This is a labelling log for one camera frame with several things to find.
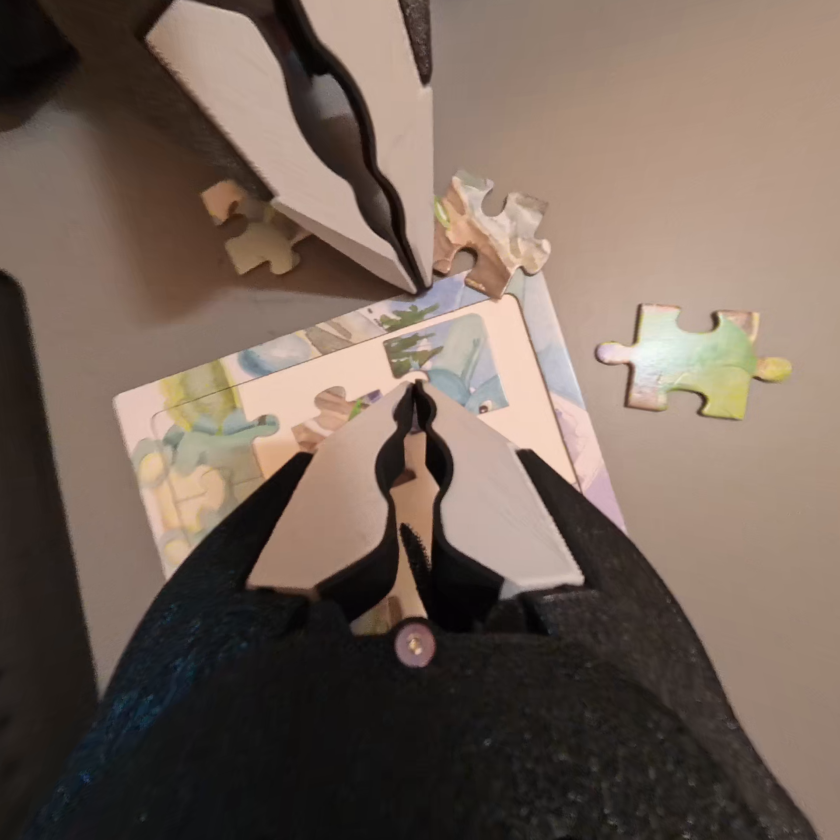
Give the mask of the pale yellow teal puzzle piece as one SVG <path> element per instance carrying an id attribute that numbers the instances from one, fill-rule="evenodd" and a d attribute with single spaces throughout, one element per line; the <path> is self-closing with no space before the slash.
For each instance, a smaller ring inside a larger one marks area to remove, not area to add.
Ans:
<path id="1" fill-rule="evenodd" d="M 298 265 L 297 246 L 312 234 L 270 202 L 252 196 L 230 180 L 208 187 L 201 192 L 201 199 L 217 227 L 234 217 L 245 220 L 243 232 L 227 236 L 224 242 L 227 257 L 240 276 L 262 265 L 268 265 L 273 275 L 282 276 Z"/>

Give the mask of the dinosaur puzzle tray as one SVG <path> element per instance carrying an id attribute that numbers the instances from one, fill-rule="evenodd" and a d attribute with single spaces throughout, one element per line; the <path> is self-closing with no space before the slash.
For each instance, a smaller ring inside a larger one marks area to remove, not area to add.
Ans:
<path id="1" fill-rule="evenodd" d="M 375 302 L 115 397 L 164 579 L 210 533 L 194 539 L 177 523 L 166 483 L 167 432 L 206 424 L 215 433 L 237 409 L 249 421 L 275 415 L 279 432 L 255 442 L 264 481 L 300 452 L 291 429 L 316 413 L 317 394 L 341 386 L 349 400 L 370 394 L 371 406 L 398 382 L 412 380 L 394 378 L 384 341 L 466 314 L 483 318 L 509 400 L 509 407 L 478 416 L 537 452 L 625 530 L 543 275 L 517 273 L 495 300 L 467 286 L 462 273 L 417 297 Z"/>

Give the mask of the brown grey puzzle piece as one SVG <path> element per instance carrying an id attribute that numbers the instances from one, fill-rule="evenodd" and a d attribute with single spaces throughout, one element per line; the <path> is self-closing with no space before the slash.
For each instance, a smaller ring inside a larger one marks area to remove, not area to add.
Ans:
<path id="1" fill-rule="evenodd" d="M 458 253 L 475 258 L 467 286 L 491 299 L 501 298 L 514 275 L 540 273 L 551 254 L 548 239 L 538 229 L 549 203 L 524 192 L 510 192 L 502 209 L 488 215 L 484 202 L 492 180 L 457 171 L 443 197 L 435 198 L 433 270 L 450 275 Z"/>

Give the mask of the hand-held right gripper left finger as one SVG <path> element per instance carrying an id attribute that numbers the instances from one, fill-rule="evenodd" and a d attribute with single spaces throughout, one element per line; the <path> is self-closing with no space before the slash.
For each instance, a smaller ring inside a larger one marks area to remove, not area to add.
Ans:
<path id="1" fill-rule="evenodd" d="M 248 577 L 251 589 L 335 603 L 378 603 L 398 570 L 392 488 L 406 466 L 414 388 L 384 394 L 311 457 Z"/>

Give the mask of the grey desk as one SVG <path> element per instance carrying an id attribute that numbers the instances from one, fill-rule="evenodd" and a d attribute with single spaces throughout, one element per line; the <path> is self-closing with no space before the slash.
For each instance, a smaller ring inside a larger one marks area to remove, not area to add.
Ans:
<path id="1" fill-rule="evenodd" d="M 432 2 L 435 189 L 549 203 L 545 267 L 633 540 L 751 740 L 838 838 L 838 2 Z M 162 584 L 117 394 L 389 297 L 319 241 L 236 276 L 226 176 L 82 61 L 2 117 L 2 268 L 24 289 L 101 686 Z M 626 409 L 637 306 L 760 314 L 742 422 Z"/>

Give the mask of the green and brown puzzle piece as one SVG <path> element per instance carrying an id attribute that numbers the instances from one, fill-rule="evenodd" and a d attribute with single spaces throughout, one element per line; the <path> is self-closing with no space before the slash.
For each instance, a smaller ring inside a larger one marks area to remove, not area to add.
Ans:
<path id="1" fill-rule="evenodd" d="M 314 397 L 316 413 L 291 429 L 301 452 L 313 454 L 326 438 L 371 404 L 370 394 L 353 400 L 347 399 L 346 396 L 343 387 L 332 386 Z"/>

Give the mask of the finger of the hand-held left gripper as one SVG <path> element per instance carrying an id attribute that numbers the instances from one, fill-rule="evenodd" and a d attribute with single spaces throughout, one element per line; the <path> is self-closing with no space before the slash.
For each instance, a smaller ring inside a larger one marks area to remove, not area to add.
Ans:
<path id="1" fill-rule="evenodd" d="M 313 46 L 360 108 L 367 164 L 390 205 L 408 291 L 432 283 L 434 100 L 428 1 L 304 1 Z"/>
<path id="2" fill-rule="evenodd" d="M 273 205 L 379 278 L 406 289 L 390 205 L 369 180 L 350 100 L 312 76 L 266 14 L 177 1 L 145 44 L 260 177 Z"/>

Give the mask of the teal plant puzzle piece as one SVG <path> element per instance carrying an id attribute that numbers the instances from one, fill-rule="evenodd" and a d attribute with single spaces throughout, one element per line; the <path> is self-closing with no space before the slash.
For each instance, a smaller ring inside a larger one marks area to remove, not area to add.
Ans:
<path id="1" fill-rule="evenodd" d="M 248 420 L 241 410 L 211 433 L 199 428 L 164 436 L 170 456 L 166 479 L 177 523 L 194 539 L 205 535 L 244 501 L 263 481 L 255 451 L 261 438 L 277 434 L 277 416 Z"/>

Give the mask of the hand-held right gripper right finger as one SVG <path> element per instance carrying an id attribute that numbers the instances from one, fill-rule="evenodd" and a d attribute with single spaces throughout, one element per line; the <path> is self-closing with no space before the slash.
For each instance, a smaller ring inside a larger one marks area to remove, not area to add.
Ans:
<path id="1" fill-rule="evenodd" d="M 565 486 L 561 476 L 425 383 L 418 386 L 418 423 L 437 483 L 428 569 L 418 576 L 434 623 L 472 628 L 502 602 L 585 585 L 523 456 Z"/>

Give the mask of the blue tree puzzle piece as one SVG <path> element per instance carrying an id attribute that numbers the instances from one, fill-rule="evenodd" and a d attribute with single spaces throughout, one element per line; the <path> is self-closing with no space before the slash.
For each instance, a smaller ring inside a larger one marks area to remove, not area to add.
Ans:
<path id="1" fill-rule="evenodd" d="M 383 342 L 392 375 L 423 380 L 475 415 L 509 407 L 483 318 L 466 314 Z"/>

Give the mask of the small green brown puzzle piece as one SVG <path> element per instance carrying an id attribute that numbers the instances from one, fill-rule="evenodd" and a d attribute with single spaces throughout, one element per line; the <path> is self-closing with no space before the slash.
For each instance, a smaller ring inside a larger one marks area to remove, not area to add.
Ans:
<path id="1" fill-rule="evenodd" d="M 627 407 L 661 412 L 670 393 L 690 392 L 702 400 L 700 415 L 740 421 L 753 380 L 780 383 L 791 376 L 789 360 L 755 353 L 760 328 L 756 311 L 714 311 L 713 327 L 706 332 L 682 329 L 680 313 L 676 306 L 642 304 L 633 343 L 596 347 L 602 364 L 630 368 Z"/>

